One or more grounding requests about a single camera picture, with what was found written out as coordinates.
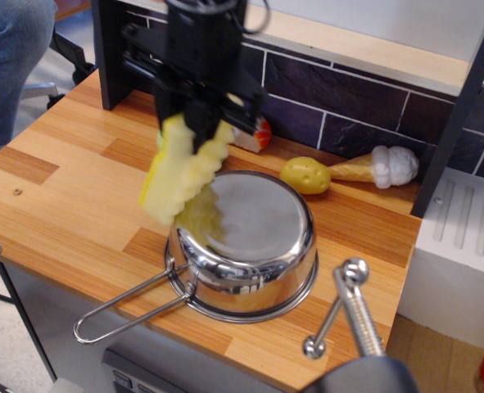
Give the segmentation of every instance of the wooden table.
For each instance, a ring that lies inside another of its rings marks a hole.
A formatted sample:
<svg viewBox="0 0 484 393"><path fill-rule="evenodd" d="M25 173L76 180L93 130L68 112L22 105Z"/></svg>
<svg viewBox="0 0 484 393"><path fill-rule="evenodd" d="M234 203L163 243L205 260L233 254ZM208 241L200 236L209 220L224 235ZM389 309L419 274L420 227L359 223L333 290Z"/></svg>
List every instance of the wooden table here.
<svg viewBox="0 0 484 393"><path fill-rule="evenodd" d="M152 97L132 92L113 111L101 108L95 73L0 152L1 261L95 304L164 267L168 228L139 205L156 153ZM278 175L294 156L326 165L338 157L281 138L260 154L230 147L223 170ZM409 214L418 184L378 190L333 182L306 198L318 230L319 275L294 310L263 323L231 324L186 306L150 326L285 391L302 388L357 356L343 312L326 355L308 360L304 339L317 332L336 296L332 271L350 256L372 269L363 293L387 344L421 220ZM169 283L120 307L135 316L174 298Z"/></svg>
<svg viewBox="0 0 484 393"><path fill-rule="evenodd" d="M56 22L65 19L78 12L88 10L91 7L91 0L54 0L58 5Z"/></svg>

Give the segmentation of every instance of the pot handle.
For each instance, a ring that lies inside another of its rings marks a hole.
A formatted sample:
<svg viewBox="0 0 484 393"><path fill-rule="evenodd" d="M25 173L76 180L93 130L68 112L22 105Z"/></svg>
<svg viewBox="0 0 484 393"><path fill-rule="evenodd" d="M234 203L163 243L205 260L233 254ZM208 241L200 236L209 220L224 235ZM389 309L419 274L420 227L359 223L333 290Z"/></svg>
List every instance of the pot handle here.
<svg viewBox="0 0 484 393"><path fill-rule="evenodd" d="M188 265L184 265L184 266L180 267L179 270L187 268L187 267L188 267ZM146 282L142 282L141 284L137 285L133 289L130 289L125 293L122 293L121 295L115 297L114 299L107 301L103 305L100 305L98 308L94 309L93 311L90 311L90 312L86 313L85 315L81 316L74 326L73 333L76 337L76 340L78 342L80 342L82 344L86 344L86 345L96 344L97 342L99 342L99 341L101 341L105 338L115 336L116 334L121 333L124 330L127 330L127 329L132 328L132 327L134 327L134 326L136 326L136 325L138 325L142 322L145 322L148 319L154 317L155 315L157 315L157 314L159 314L159 313L161 313L161 312L163 312L167 309L170 309L171 307L174 307L174 306L176 306L180 303L183 303L187 299L191 298L194 295L194 291L196 289L196 286L195 286L194 283L188 282L185 293L183 295L181 295L180 297L170 301L169 303L166 303L166 304L158 307L157 309L149 311L148 313L146 313L146 314L144 314L140 317L137 317L136 319L133 319L132 321L129 321L126 324L118 327L117 329L115 329L111 332L105 333L104 335L102 335L100 337L96 337L96 338L93 338L93 339L81 337L81 335L79 333L79 329L81 328L82 323L84 323L87 319L91 318L95 314L102 312L104 309L107 309L107 308L111 307L112 305L115 305L116 303L122 301L126 297L129 297L129 296L133 295L134 293L141 291L144 287L152 285L152 284L160 281L162 278L168 277L169 274L173 271L174 271L174 260L170 259L169 262L167 263L167 267L165 268L164 272L158 274L157 276L155 276L153 278L146 280Z"/></svg>

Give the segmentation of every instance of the blue jeans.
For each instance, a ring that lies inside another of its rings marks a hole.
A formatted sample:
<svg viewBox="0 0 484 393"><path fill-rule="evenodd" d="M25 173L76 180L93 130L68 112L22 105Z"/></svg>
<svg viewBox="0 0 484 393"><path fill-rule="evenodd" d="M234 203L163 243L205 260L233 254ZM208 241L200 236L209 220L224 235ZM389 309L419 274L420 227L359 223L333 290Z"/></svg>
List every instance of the blue jeans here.
<svg viewBox="0 0 484 393"><path fill-rule="evenodd" d="M0 145L12 138L21 92L48 48L53 0L0 0Z"/></svg>

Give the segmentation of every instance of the white ice cream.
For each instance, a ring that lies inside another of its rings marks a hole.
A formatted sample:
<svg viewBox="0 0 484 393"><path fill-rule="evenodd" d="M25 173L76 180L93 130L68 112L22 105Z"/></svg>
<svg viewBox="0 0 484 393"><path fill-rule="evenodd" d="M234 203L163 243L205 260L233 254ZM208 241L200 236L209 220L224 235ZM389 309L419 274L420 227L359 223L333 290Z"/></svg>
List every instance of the white ice cream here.
<svg viewBox="0 0 484 393"><path fill-rule="evenodd" d="M410 149L376 146L372 153L374 182L378 188L407 184L418 173L418 159Z"/></svg>

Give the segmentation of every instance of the metal saucepan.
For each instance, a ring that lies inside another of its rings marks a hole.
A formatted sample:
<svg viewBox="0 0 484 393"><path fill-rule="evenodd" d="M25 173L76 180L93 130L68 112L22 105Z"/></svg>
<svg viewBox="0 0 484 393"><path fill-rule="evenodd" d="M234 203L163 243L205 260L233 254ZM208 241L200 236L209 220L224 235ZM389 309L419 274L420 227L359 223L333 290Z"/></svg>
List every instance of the metal saucepan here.
<svg viewBox="0 0 484 393"><path fill-rule="evenodd" d="M74 335L94 344L183 302L233 323L282 315L314 285L315 238L309 207L281 180L251 171L218 174L175 219L165 271L82 316ZM80 336L85 320L166 277L177 299L103 336Z"/></svg>

